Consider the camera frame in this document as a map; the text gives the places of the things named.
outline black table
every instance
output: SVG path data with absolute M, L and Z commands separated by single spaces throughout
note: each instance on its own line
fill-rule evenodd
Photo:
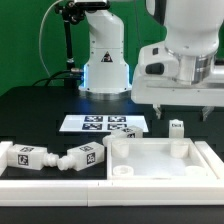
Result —
M 184 121 L 185 137 L 206 141 L 224 159 L 224 110 L 215 111 L 202 122 L 202 107 L 163 106 L 158 120 L 151 105 L 137 105 L 130 99 L 97 101 L 80 98 L 63 87 L 17 87 L 0 97 L 0 141 L 46 146 L 64 155 L 71 146 L 96 141 L 108 133 L 60 133 L 67 114 L 144 115 L 149 133 L 144 137 L 168 137 L 169 120 Z M 106 179 L 106 162 L 81 172 L 60 172 L 57 168 L 30 171 L 7 168 L 2 180 Z M 141 207 L 1 207 L 3 223 L 223 223 L 224 206 Z

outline green backdrop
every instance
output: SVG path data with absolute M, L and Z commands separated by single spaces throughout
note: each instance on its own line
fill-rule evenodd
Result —
M 38 39 L 42 18 L 55 0 L 3 0 L 0 8 L 0 95 L 15 86 L 29 86 L 47 78 L 39 58 Z M 148 15 L 144 0 L 111 4 L 110 11 L 125 24 L 125 60 L 132 77 L 141 46 L 164 39 L 166 31 Z M 73 51 L 77 66 L 89 57 L 88 24 L 72 26 Z M 224 55 L 224 31 L 220 32 L 218 56 Z M 66 68 L 64 28 L 61 16 L 49 14 L 43 33 L 43 56 L 53 74 Z

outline white plastic tray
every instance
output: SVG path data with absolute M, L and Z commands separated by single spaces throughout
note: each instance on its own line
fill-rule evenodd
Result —
M 203 168 L 206 176 L 196 174 L 194 178 L 211 178 L 217 179 L 215 173 L 208 166 L 198 149 L 190 139 L 123 139 L 129 145 L 129 154 L 126 158 L 116 158 L 112 156 L 112 144 L 116 144 L 113 140 L 108 145 L 107 152 L 107 176 L 112 180 L 136 180 L 136 179 L 178 179 L 192 176 L 186 175 L 187 168 Z M 188 155 L 185 158 L 174 158 L 171 156 L 171 143 L 174 141 L 183 141 L 188 144 Z M 116 167 L 130 167 L 127 175 L 116 175 L 113 170 Z

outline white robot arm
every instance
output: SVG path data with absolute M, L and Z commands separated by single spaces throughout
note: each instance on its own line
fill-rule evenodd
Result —
M 132 99 L 136 103 L 224 106 L 224 68 L 214 66 L 223 0 L 147 0 L 167 29 L 164 42 L 141 49 Z
M 75 4 L 91 7 L 86 12 L 89 23 L 90 58 L 84 67 L 81 95 L 112 100 L 130 97 L 129 66 L 124 60 L 124 24 L 108 10 L 106 0 L 74 0 Z

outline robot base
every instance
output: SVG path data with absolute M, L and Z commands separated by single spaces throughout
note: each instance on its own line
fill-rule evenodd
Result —
M 79 91 L 81 97 L 86 97 L 94 100 L 119 100 L 131 97 L 131 91 L 126 90 L 124 92 L 117 93 L 98 93 L 98 92 L 90 92 L 90 91 Z

